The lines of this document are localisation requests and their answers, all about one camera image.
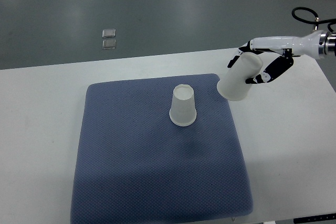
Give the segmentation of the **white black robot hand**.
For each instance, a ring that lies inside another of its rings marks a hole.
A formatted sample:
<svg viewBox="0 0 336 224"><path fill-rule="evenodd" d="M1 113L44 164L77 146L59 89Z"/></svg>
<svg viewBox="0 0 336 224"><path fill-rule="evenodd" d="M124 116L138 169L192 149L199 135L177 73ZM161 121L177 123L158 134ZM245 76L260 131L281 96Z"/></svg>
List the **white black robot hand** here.
<svg viewBox="0 0 336 224"><path fill-rule="evenodd" d="M254 38L237 49L227 67L231 68L243 53L251 52L251 49L253 49L253 53L256 55L275 52L282 54L286 49L291 49L291 53L294 56L307 55L313 59L321 59L326 55L324 49L326 39L327 32L323 30L317 30L304 37L273 36ZM261 84L272 82L292 66L292 56L279 56L263 72L253 78L246 79L245 83Z"/></svg>

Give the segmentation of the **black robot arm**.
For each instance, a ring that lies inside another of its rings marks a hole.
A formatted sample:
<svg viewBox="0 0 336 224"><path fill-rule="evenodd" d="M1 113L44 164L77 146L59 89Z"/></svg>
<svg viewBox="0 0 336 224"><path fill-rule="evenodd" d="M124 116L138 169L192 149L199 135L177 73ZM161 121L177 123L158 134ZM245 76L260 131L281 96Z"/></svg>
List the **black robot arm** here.
<svg viewBox="0 0 336 224"><path fill-rule="evenodd" d="M317 30L304 37L273 36L254 38L237 49L237 55L229 62L231 68L241 54L251 52L256 55L274 52L279 57L271 62L260 74L249 77L246 84L269 83L277 79L293 66L294 57L307 55L313 59L335 56L335 32Z"/></svg>

